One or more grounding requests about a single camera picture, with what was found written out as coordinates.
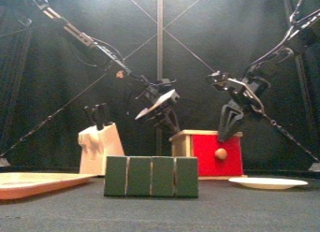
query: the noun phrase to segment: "dark curtain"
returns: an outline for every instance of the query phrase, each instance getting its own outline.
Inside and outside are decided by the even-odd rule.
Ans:
[[[157,0],[48,2],[81,31],[121,51],[127,57],[126,64],[138,75],[157,79]],[[48,115],[64,108],[103,75],[102,70],[90,66],[91,62],[62,37],[56,25],[42,12],[32,14],[32,23],[36,29],[7,145],[27,134]],[[288,29],[284,1],[164,0],[164,26],[164,77],[177,80],[180,127],[217,130],[221,107],[230,96],[216,91],[206,84],[205,77],[213,70],[220,70],[240,79],[247,65],[280,42]],[[319,58],[312,51],[308,53],[313,58],[311,69],[319,64]],[[145,104],[133,98],[126,100],[130,89],[115,79],[117,71],[113,66],[99,83],[20,143],[8,156],[14,165],[56,169],[78,167],[82,155],[78,133],[89,127],[83,107],[103,102],[119,128],[125,153],[156,154],[156,129],[153,125],[138,124],[134,120]],[[315,73],[319,69],[311,70],[311,74]],[[309,78],[316,94],[316,81],[312,75]],[[311,150],[318,151],[293,59],[280,66],[271,84],[272,88],[261,96],[269,116]],[[311,157],[279,134],[269,122],[251,119],[241,131],[245,168],[307,169],[311,166]],[[164,155],[170,154],[168,139],[172,136],[164,134]]]
[[[0,5],[0,151],[8,148],[10,128],[28,54],[28,19],[10,1]]]

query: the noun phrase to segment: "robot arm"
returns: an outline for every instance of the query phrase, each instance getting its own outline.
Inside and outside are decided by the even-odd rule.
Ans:
[[[245,115],[251,112],[261,114],[263,105],[259,97],[271,87],[268,80],[276,74],[276,66],[288,58],[304,53],[308,46],[320,41],[320,9],[308,17],[295,22],[280,44],[245,70],[241,80],[228,73],[217,71],[206,77],[206,81],[218,91],[226,91],[233,98],[222,106],[218,140],[228,140],[237,132]]]
[[[60,29],[64,30],[67,39],[102,70],[107,70],[110,63],[115,63],[121,67],[121,71],[118,73],[122,74],[121,78],[126,79],[127,84],[134,87],[133,89],[139,94],[137,99],[143,96],[153,105],[153,107],[147,110],[147,113],[143,113],[142,116],[139,114],[137,120],[141,123],[156,120],[157,126],[170,124],[170,126],[166,127],[170,127],[170,131],[173,133],[177,133],[180,131],[180,126],[177,120],[173,120],[173,118],[176,119],[176,112],[173,111],[172,106],[177,103],[180,96],[174,90],[170,91],[174,81],[164,79],[158,83],[151,83],[143,75],[134,75],[133,71],[123,64],[117,54],[105,46],[99,45],[99,43],[86,33],[78,30],[66,18],[63,18],[52,10],[48,6],[47,0],[32,0],[32,2],[43,13],[54,20]]]

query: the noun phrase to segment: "black backdrop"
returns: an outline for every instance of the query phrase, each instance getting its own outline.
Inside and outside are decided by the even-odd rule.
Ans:
[[[313,12],[320,0],[307,0],[303,13]],[[126,58],[134,73],[157,79],[158,70],[158,0],[48,0],[54,10],[90,36],[111,44]],[[217,130],[221,106],[230,97],[206,84],[213,70],[241,78],[247,65],[280,42],[288,28],[284,0],[164,0],[164,77],[177,80],[180,94],[176,112],[181,129]],[[55,25],[42,12],[24,3],[3,5],[2,12],[24,11],[32,19],[32,38],[28,47],[15,113],[3,124],[10,135],[3,151],[27,134],[103,74],[75,51],[60,36]],[[18,24],[16,17],[2,21]],[[2,45],[11,45],[12,36],[3,36]],[[319,156],[319,45],[303,56],[304,71],[295,60],[280,66],[271,80],[272,88],[261,96],[268,114]],[[15,166],[75,168],[81,164],[82,148],[78,133],[89,127],[83,107],[103,102],[110,107],[119,128],[127,155],[154,155],[156,128],[134,120],[143,104],[130,100],[130,90],[115,80],[117,68],[19,144],[7,158]],[[18,73],[14,67],[3,75]],[[2,118],[10,104],[3,104]],[[240,129],[244,166],[247,169],[308,169],[312,160],[265,121],[249,120]],[[172,135],[162,135],[162,154],[170,154]]]

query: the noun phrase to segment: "white plate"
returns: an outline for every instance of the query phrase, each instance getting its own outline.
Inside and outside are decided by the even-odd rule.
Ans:
[[[230,182],[236,182],[249,188],[264,190],[284,190],[297,185],[307,185],[305,181],[275,179],[275,178],[230,178]]]

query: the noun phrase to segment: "plate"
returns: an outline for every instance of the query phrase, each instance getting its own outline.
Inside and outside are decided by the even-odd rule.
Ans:
[[[249,188],[264,190],[285,190],[293,188],[293,186],[308,184],[305,181],[275,178],[230,178],[229,181]]]
[[[89,182],[91,174],[0,173],[0,199],[18,199]]]

